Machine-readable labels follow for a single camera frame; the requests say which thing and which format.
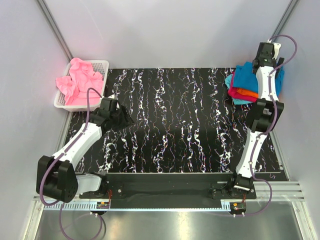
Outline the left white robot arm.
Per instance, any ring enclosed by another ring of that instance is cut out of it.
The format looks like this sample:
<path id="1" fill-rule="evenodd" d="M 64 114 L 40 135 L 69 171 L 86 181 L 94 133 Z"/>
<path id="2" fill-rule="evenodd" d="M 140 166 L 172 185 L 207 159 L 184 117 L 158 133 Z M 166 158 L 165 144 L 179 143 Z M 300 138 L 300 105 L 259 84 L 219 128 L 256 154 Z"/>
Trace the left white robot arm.
<path id="1" fill-rule="evenodd" d="M 77 174 L 75 168 L 91 146 L 109 131 L 118 132 L 134 124 L 127 108 L 117 99 L 104 97 L 100 106 L 87 113 L 86 122 L 69 142 L 52 156 L 42 156 L 37 164 L 36 192 L 46 206 L 69 203 L 76 195 L 92 193 L 103 198 L 108 193 L 104 176 L 99 173 Z"/>

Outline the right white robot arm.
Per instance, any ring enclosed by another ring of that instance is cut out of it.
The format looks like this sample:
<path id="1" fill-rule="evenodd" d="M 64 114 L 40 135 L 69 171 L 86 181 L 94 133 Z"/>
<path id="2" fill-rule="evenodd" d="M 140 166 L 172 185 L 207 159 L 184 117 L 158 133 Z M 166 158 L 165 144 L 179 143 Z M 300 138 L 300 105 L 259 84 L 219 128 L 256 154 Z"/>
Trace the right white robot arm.
<path id="1" fill-rule="evenodd" d="M 261 42 L 252 61 L 252 72 L 258 84 L 258 98 L 247 114 L 244 150 L 227 185 L 228 195 L 235 199 L 253 190 L 254 170 L 262 145 L 284 110 L 284 104 L 279 102 L 276 91 L 276 73 L 278 66 L 284 63 L 283 58 L 278 60 L 280 48 L 279 43 Z"/>

